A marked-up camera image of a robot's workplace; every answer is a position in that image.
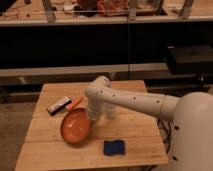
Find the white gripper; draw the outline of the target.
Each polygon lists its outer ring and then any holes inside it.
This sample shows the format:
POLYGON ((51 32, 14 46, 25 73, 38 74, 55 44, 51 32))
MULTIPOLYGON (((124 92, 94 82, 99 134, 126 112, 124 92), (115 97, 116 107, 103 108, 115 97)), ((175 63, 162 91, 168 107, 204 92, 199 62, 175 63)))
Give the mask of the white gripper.
POLYGON ((89 120, 93 123, 97 123, 103 114, 103 109, 98 108, 98 109, 91 109, 90 107, 86 107, 86 113, 89 117, 89 120))

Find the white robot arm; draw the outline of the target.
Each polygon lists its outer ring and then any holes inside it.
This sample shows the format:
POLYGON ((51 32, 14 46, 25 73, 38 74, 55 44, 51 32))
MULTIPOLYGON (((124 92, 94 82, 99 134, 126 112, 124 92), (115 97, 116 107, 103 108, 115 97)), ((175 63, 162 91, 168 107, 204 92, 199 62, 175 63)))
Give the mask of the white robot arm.
POLYGON ((171 122, 171 171, 213 171, 213 95, 192 92, 182 97, 113 89, 99 76, 85 88, 90 118, 114 104, 171 122))

